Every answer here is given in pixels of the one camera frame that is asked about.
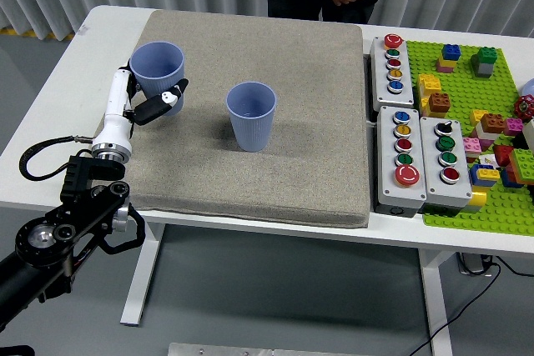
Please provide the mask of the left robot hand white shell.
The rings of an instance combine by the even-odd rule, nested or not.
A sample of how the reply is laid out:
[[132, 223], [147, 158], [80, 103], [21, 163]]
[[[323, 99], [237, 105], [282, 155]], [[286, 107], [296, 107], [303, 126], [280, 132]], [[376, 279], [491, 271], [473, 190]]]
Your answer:
[[162, 94], [132, 108], [137, 81], [127, 67], [119, 68], [113, 75], [103, 129], [92, 143], [93, 157], [126, 163], [132, 155], [133, 125], [145, 125], [171, 111], [183, 97], [188, 84], [189, 80], [182, 78]]

